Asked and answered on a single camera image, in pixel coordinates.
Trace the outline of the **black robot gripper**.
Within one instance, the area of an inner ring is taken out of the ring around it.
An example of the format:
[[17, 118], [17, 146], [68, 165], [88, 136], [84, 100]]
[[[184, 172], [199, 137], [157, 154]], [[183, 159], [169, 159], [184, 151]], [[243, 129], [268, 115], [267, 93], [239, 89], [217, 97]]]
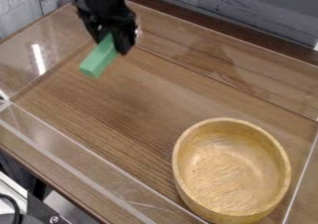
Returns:
[[73, 5], [94, 42], [112, 32], [114, 49], [126, 55], [134, 45], [136, 16], [125, 0], [73, 0]]

